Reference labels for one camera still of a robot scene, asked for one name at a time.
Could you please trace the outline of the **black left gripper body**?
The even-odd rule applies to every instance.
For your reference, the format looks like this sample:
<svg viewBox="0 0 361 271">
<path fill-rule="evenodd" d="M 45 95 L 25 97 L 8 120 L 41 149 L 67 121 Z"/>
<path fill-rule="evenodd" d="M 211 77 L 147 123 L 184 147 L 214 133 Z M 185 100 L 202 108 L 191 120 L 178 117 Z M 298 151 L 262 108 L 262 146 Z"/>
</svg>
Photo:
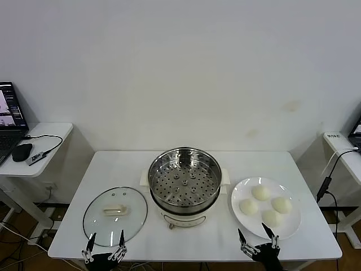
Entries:
<svg viewBox="0 0 361 271">
<path fill-rule="evenodd" d="M 109 271 L 118 267 L 122 260 L 122 253 L 100 253 L 90 255 L 85 253 L 85 267 L 89 271 Z"/>
</svg>

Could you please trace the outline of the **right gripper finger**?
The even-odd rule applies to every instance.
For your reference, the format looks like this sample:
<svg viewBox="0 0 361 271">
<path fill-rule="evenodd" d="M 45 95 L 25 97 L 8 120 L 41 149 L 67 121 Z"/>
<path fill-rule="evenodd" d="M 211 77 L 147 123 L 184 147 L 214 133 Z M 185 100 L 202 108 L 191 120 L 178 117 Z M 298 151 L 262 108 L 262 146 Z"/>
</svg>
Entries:
<svg viewBox="0 0 361 271">
<path fill-rule="evenodd" d="M 239 235 L 239 241 L 240 241 L 240 250 L 246 254 L 248 257 L 252 258 L 253 256 L 260 253 L 260 250 L 255 248 L 254 246 L 247 243 L 244 235 L 242 234 L 241 230 L 237 230 Z"/>
<path fill-rule="evenodd" d="M 265 224 L 262 223 L 262 226 L 267 234 L 267 236 L 271 239 L 270 243 L 265 243 L 261 245 L 261 249 L 263 250 L 280 250 L 279 246 L 279 236 L 275 235 L 274 232 Z"/>
</svg>

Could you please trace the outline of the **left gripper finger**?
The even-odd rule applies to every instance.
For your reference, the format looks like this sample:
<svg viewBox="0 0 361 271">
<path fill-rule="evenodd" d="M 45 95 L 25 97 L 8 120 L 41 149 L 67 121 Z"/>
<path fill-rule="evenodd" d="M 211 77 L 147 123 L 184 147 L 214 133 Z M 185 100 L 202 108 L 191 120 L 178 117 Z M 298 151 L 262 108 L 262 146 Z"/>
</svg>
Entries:
<svg viewBox="0 0 361 271">
<path fill-rule="evenodd" d="M 90 239 L 88 240 L 86 248 L 81 251 L 82 257 L 85 260 L 85 263 L 94 261 L 93 256 L 92 256 L 92 251 L 93 251 L 94 244 L 95 244 L 95 238 L 96 238 L 96 233 L 92 233 L 90 236 Z"/>
<path fill-rule="evenodd" d="M 113 252 L 109 257 L 109 261 L 121 261 L 125 257 L 126 253 L 127 248 L 125 246 L 124 231 L 122 230 L 118 247 L 116 248 L 115 252 Z"/>
</svg>

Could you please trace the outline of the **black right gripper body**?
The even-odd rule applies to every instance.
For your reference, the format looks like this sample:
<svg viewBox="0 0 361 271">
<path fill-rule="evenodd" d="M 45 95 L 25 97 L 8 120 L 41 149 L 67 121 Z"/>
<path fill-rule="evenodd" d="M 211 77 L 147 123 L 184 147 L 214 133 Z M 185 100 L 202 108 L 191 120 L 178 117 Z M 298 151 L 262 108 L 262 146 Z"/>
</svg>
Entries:
<svg viewBox="0 0 361 271">
<path fill-rule="evenodd" d="M 253 254 L 252 259 L 261 263 L 265 270 L 283 271 L 283 267 L 278 259 L 280 248 L 273 247 L 272 243 L 264 243 L 255 246 L 259 250 Z"/>
</svg>

